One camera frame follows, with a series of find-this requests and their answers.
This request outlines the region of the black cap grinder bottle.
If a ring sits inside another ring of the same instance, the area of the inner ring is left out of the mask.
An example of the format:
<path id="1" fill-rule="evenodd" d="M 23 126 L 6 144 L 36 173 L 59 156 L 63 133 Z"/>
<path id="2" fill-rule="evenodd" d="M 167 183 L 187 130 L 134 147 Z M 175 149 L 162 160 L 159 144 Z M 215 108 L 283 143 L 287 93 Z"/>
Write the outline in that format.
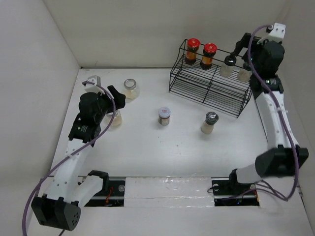
<path id="1" fill-rule="evenodd" d="M 252 75 L 252 70 L 245 70 L 244 68 L 240 69 L 237 79 L 241 82 L 248 82 Z"/>

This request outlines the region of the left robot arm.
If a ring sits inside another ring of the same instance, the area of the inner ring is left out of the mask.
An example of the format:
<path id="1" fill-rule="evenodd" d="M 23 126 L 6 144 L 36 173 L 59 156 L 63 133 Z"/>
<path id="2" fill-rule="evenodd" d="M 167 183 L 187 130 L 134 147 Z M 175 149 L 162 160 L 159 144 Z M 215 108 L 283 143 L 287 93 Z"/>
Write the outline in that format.
<path id="1" fill-rule="evenodd" d="M 106 114 L 112 114 L 126 105 L 126 97 L 113 85 L 99 92 L 81 95 L 79 113 L 70 133 L 65 158 L 52 171 L 54 178 L 41 197 L 34 197 L 31 208 L 42 226 L 73 231 L 81 217 L 82 208 L 97 193 L 109 191 L 109 175 L 92 170 L 79 184 L 77 179 L 83 164 L 96 141 L 106 132 L 100 124 Z"/>

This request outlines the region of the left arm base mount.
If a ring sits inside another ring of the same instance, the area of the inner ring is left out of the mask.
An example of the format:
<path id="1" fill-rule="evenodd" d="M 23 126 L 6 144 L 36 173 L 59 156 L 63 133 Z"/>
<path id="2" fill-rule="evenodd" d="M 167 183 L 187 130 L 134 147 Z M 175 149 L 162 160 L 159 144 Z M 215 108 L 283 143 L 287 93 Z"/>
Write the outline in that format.
<path id="1" fill-rule="evenodd" d="M 91 171 L 78 182 L 83 187 L 83 203 L 79 207 L 122 207 L 125 200 L 126 179 L 110 177 L 102 171 Z"/>

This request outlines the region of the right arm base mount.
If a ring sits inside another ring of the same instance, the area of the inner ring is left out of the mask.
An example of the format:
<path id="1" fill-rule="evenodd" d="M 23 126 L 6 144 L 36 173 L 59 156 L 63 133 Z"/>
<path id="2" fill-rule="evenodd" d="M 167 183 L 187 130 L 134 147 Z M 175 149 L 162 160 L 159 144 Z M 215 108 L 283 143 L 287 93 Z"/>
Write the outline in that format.
<path id="1" fill-rule="evenodd" d="M 255 185 L 239 183 L 236 169 L 232 170 L 228 178 L 213 178 L 207 192 L 213 194 L 216 207 L 260 206 Z"/>

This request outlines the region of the red lid sauce jar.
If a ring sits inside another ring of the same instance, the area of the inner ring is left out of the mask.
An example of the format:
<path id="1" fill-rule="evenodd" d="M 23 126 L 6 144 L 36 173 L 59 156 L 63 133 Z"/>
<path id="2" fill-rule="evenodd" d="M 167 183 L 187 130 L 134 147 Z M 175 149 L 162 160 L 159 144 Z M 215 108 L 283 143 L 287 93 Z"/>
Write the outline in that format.
<path id="1" fill-rule="evenodd" d="M 214 43 L 207 43 L 204 45 L 203 56 L 200 62 L 200 67 L 203 70 L 208 70 L 212 67 L 213 57 L 217 52 L 217 46 Z"/>
<path id="2" fill-rule="evenodd" d="M 192 65 L 196 62 L 197 51 L 200 46 L 200 41 L 197 38 L 190 38 L 187 41 L 187 51 L 185 55 L 185 63 Z"/>

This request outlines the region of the black cap white powder bottle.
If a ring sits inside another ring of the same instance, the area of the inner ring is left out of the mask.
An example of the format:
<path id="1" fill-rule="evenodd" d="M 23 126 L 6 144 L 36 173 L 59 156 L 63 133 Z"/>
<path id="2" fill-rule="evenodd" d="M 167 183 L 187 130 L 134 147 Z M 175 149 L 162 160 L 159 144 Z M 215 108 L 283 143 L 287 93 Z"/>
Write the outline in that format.
<path id="1" fill-rule="evenodd" d="M 220 68 L 220 75 L 225 78 L 228 78 L 229 76 L 231 76 L 234 66 L 236 64 L 236 61 L 237 59 L 233 54 L 226 56 Z"/>

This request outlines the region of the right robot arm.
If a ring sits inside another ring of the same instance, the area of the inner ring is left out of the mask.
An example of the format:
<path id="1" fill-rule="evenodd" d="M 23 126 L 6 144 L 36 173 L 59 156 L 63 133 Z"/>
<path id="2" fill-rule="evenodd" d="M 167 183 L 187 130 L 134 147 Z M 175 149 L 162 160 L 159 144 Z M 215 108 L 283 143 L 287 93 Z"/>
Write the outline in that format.
<path id="1" fill-rule="evenodd" d="M 284 58 L 280 42 L 264 40 L 245 33 L 236 43 L 234 55 L 246 48 L 244 62 L 252 63 L 256 72 L 250 77 L 250 88 L 267 137 L 267 151 L 260 154 L 247 167 L 235 169 L 230 174 L 227 187 L 234 194 L 252 184 L 270 177 L 292 177 L 309 157 L 308 149 L 300 147 L 292 134 L 284 107 L 284 88 L 277 75 Z"/>

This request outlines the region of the glass jar silver rim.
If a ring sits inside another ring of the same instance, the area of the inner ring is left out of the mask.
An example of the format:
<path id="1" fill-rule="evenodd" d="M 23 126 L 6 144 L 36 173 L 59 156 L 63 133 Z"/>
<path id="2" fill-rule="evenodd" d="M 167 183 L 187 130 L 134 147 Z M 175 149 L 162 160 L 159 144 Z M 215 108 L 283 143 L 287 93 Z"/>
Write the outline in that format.
<path id="1" fill-rule="evenodd" d="M 124 89 L 123 94 L 127 99 L 134 100 L 140 94 L 140 87 L 134 79 L 126 79 L 124 81 Z"/>
<path id="2" fill-rule="evenodd" d="M 110 123 L 112 117 L 114 118 L 111 122 L 111 127 L 119 126 L 122 123 L 122 116 L 119 110 L 116 110 L 115 113 L 106 114 L 105 118 L 108 124 Z"/>

